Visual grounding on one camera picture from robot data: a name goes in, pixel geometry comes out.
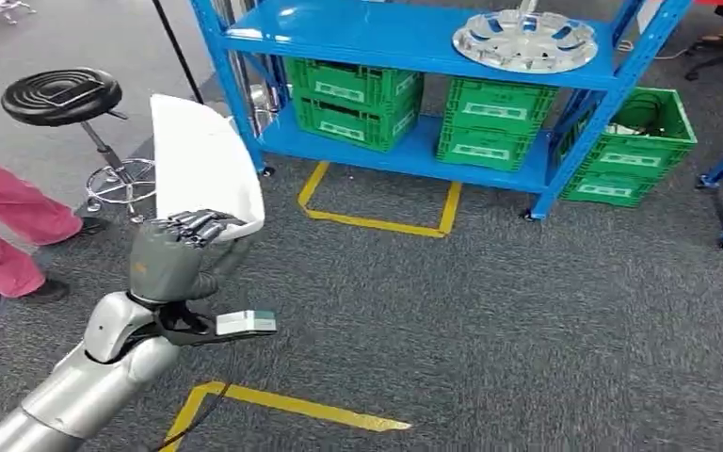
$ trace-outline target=shelf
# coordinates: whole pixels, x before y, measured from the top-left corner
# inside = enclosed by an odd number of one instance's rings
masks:
[[[530,193],[539,193],[546,188],[546,132],[539,133],[519,171],[504,172],[437,161],[434,148],[441,128],[442,118],[421,116],[415,128],[394,149],[388,153],[377,153],[303,132],[297,127],[294,108],[289,105],[266,127],[259,140],[263,150],[269,153]]]
[[[229,28],[223,45],[252,53],[567,88],[610,89],[617,83],[608,24],[586,21],[600,44],[586,66],[566,73],[510,73],[473,62],[453,47],[453,33],[480,12],[360,0],[265,0]]]

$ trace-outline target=black pole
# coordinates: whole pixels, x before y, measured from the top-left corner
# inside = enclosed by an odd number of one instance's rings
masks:
[[[192,89],[193,95],[195,95],[195,100],[198,101],[199,104],[203,104],[203,96],[201,96],[201,90],[198,89],[198,84],[195,83],[195,77],[192,76],[192,71],[189,70],[189,64],[187,64],[186,62],[185,54],[184,52],[182,52],[182,47],[179,45],[179,40],[176,39],[176,35],[173,33],[173,29],[170,27],[168,15],[165,14],[165,10],[162,9],[162,4],[159,3],[159,0],[152,1],[153,6],[156,8],[156,13],[159,14],[159,20],[162,21],[162,26],[165,27],[165,32],[168,34],[170,43],[173,44],[173,50],[176,52],[176,56],[179,58],[179,64],[182,65],[182,69],[184,70],[187,77],[187,82],[189,82],[189,87]]]

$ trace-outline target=black stool seat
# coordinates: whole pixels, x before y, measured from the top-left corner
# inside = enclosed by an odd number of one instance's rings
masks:
[[[78,68],[18,80],[4,91],[1,106],[16,121],[58,127],[101,116],[122,96],[121,86],[108,73]]]

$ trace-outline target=green plastic crate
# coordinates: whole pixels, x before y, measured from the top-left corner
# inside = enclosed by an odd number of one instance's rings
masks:
[[[444,125],[465,129],[500,129],[535,135],[558,88],[456,77],[447,93]]]
[[[443,127],[437,146],[437,159],[445,163],[516,171],[522,165],[534,138],[495,130]]]
[[[298,126],[313,134],[339,139],[373,151],[389,151],[420,116],[420,98],[379,116],[316,99],[294,98]]]
[[[637,88],[611,120],[633,129],[648,126],[658,136],[603,133],[579,170],[611,172],[660,180],[697,144],[691,124],[674,89]],[[584,123],[559,146],[566,153]]]
[[[640,177],[586,172],[572,177],[561,193],[561,199],[636,207],[654,185],[653,180]]]
[[[410,104],[417,92],[422,94],[425,82],[421,73],[412,71],[316,59],[285,58],[284,66],[294,95],[379,116]]]

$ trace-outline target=gray robotic arm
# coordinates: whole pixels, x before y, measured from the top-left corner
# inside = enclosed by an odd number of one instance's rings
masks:
[[[140,227],[130,259],[130,289],[103,297],[84,340],[51,376],[0,422],[0,452],[68,452],[93,437],[148,383],[173,366],[182,346],[276,332],[272,313],[210,316],[189,300],[218,290],[248,253],[251,236],[228,244],[208,268],[205,252],[230,215],[183,212]]]

